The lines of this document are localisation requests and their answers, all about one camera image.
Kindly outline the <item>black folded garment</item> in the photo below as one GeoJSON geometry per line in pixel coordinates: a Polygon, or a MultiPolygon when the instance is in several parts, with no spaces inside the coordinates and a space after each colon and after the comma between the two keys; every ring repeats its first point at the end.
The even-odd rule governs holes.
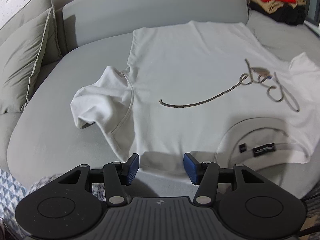
{"type": "Polygon", "coordinates": [[[260,5],[254,2],[250,2],[248,5],[252,10],[255,10],[279,23],[285,23],[287,25],[300,25],[303,24],[306,18],[305,6],[298,5],[295,8],[290,5],[284,5],[278,8],[275,12],[268,13],[260,5]]]}

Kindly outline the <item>white t-shirt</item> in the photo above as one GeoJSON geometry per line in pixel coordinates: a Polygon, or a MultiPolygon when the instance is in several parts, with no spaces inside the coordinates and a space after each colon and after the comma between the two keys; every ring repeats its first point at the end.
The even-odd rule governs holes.
{"type": "Polygon", "coordinates": [[[305,53],[281,61],[241,23],[191,21],[135,30],[127,68],[106,67],[71,111],[144,170],[175,172],[187,152],[224,167],[304,164],[319,141],[318,79],[305,53]]]}

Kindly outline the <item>tan folded garment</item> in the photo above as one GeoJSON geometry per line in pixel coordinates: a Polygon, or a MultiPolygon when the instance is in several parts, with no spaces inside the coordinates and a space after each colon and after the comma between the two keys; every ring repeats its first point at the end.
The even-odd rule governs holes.
{"type": "Polygon", "coordinates": [[[285,5],[291,6],[295,9],[296,6],[306,5],[306,0],[295,0],[295,3],[287,3],[282,1],[270,0],[268,2],[263,2],[262,0],[248,0],[249,3],[255,3],[262,7],[268,14],[276,12],[279,8],[284,7],[285,5]]]}

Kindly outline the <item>grey throw pillow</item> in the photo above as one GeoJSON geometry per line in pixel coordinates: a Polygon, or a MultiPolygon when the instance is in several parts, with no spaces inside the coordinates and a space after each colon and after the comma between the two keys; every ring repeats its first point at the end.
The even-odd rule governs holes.
{"type": "Polygon", "coordinates": [[[1,114],[20,113],[30,101],[46,51],[52,9],[25,23],[1,45],[1,114]]]}
{"type": "Polygon", "coordinates": [[[47,65],[62,59],[58,42],[56,15],[53,0],[30,0],[1,28],[1,45],[19,27],[33,20],[48,9],[52,9],[52,16],[49,21],[48,40],[42,64],[47,65]]]}

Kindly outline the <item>patterned blue white rug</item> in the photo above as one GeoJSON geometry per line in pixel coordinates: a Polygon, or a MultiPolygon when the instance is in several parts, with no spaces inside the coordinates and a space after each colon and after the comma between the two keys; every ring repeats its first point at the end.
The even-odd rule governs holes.
{"type": "Polygon", "coordinates": [[[11,173],[1,169],[1,218],[13,219],[16,206],[24,197],[47,185],[59,176],[61,174],[44,177],[27,189],[11,173]]]}

